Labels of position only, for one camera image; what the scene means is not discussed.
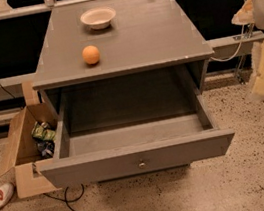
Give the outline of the open cardboard box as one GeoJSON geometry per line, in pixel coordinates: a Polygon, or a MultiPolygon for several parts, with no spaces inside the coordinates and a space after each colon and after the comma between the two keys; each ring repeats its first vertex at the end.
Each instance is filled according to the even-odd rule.
{"type": "Polygon", "coordinates": [[[19,198],[56,190],[40,172],[43,166],[51,165],[53,161],[41,157],[31,134],[36,122],[49,123],[50,127],[57,128],[56,116],[46,103],[41,102],[32,84],[30,81],[22,84],[26,105],[9,124],[8,143],[0,163],[0,183],[14,184],[19,198]]]}

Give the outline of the blue snack bag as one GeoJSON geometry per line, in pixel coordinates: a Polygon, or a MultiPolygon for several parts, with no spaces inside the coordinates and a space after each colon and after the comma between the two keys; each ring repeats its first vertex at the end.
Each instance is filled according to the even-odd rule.
{"type": "Polygon", "coordinates": [[[37,142],[36,146],[41,153],[41,157],[44,159],[50,159],[53,157],[55,144],[52,141],[37,142]]]}

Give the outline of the round metal drawer knob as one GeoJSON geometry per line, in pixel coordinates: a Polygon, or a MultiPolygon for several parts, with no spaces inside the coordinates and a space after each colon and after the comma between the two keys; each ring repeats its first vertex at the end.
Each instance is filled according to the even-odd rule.
{"type": "Polygon", "coordinates": [[[139,168],[140,169],[143,169],[143,168],[145,168],[147,165],[145,164],[145,162],[144,161],[140,161],[139,163],[138,163],[138,165],[139,165],[139,168]]]}

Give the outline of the orange fruit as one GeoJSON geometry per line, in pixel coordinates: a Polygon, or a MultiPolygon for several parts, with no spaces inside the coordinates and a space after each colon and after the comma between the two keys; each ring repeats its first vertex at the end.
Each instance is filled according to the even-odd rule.
{"type": "Polygon", "coordinates": [[[86,64],[94,65],[100,60],[99,49],[94,45],[83,48],[82,55],[86,64]]]}

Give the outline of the grey open top drawer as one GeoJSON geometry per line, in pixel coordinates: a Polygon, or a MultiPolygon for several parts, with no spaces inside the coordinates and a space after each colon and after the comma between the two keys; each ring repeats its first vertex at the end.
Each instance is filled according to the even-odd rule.
{"type": "Polygon", "coordinates": [[[67,91],[58,115],[54,162],[41,173],[62,188],[223,156],[234,136],[218,128],[191,75],[177,68],[67,91]]]}

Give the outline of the green snack bag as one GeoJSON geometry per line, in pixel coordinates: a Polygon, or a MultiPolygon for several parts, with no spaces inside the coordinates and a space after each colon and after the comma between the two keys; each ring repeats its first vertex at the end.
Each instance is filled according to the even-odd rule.
{"type": "Polygon", "coordinates": [[[35,123],[31,135],[34,139],[42,141],[53,141],[56,140],[56,132],[48,127],[46,123],[35,123]]]}

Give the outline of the white paper bowl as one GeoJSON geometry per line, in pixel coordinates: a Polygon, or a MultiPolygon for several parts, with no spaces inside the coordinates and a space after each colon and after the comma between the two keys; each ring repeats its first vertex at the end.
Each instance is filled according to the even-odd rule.
{"type": "Polygon", "coordinates": [[[85,11],[80,17],[80,21],[93,30],[102,30],[111,25],[115,16],[115,10],[106,6],[85,11]]]}

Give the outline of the grey wooden cabinet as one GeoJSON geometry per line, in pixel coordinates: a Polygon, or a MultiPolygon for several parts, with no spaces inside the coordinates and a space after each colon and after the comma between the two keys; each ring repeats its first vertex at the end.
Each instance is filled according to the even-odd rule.
{"type": "Polygon", "coordinates": [[[94,0],[54,8],[36,70],[34,88],[58,115],[62,94],[98,82],[116,82],[166,69],[188,71],[202,93],[213,53],[174,0],[94,0]],[[93,30],[85,11],[110,7],[111,25],[93,30]],[[94,45],[100,60],[86,64],[82,51],[94,45]]]}

